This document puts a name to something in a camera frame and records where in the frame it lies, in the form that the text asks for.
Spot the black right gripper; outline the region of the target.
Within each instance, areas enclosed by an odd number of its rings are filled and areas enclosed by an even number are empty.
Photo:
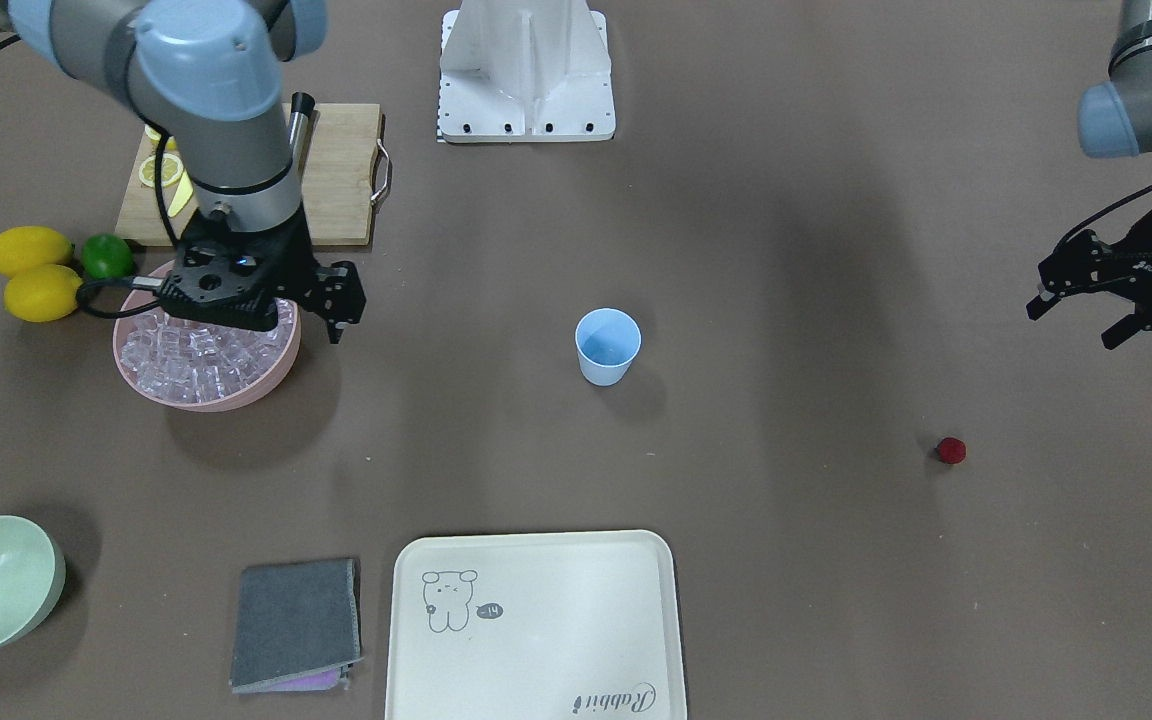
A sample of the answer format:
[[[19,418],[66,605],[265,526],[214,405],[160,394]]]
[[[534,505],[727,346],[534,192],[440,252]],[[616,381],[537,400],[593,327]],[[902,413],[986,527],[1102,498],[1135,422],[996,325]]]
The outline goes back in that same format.
[[[329,343],[338,344],[348,327],[361,323],[366,293],[353,262],[324,266],[314,258],[305,209],[296,209],[282,223],[264,232],[238,232],[236,217],[219,210],[196,211],[180,241],[211,240],[234,252],[262,262],[264,279],[276,300],[289,300],[311,311],[321,311]]]

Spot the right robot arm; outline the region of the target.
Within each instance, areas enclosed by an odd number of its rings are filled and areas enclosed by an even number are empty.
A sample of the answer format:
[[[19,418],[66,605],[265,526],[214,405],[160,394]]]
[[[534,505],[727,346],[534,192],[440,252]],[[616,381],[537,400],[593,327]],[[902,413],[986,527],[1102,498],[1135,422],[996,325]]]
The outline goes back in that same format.
[[[194,323],[270,331],[278,301],[329,341],[361,323],[356,265],[314,258],[282,63],[320,50],[324,1],[0,1],[0,33],[179,142],[197,209],[162,279],[115,278]]]

